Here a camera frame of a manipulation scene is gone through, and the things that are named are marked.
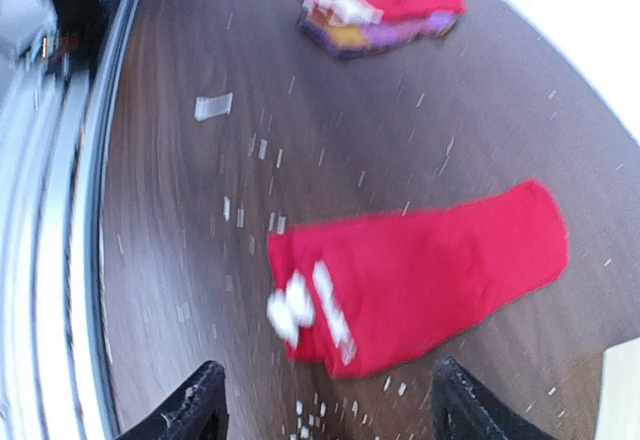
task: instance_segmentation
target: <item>paper debris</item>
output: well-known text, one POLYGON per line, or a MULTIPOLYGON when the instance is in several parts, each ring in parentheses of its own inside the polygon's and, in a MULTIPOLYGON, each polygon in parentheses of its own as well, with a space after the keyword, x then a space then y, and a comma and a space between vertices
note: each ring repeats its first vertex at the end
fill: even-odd
POLYGON ((197 97, 194 116, 197 121, 202 122, 218 115, 228 115, 231 113, 233 103, 233 93, 227 93, 219 97, 197 97))
POLYGON ((258 158, 264 160, 267 158, 267 141, 263 138, 260 140, 260 150, 258 151, 258 158))
POLYGON ((278 235, 282 235, 284 233, 285 228, 287 227, 287 217, 283 217, 282 215, 278 216, 278 229, 276 233, 278 235))
POLYGON ((231 200, 229 197, 224 197, 224 208, 223 208, 224 219, 228 222, 231 218, 231 200))
POLYGON ((242 207, 238 209, 238 218, 236 220, 236 227, 238 228, 244 227, 244 208, 242 207))
POLYGON ((249 152, 247 153, 247 157, 250 157, 251 155, 253 155, 253 152, 255 152, 256 150, 257 136, 258 134, 254 133, 253 136, 251 137, 251 140, 249 140, 249 152))

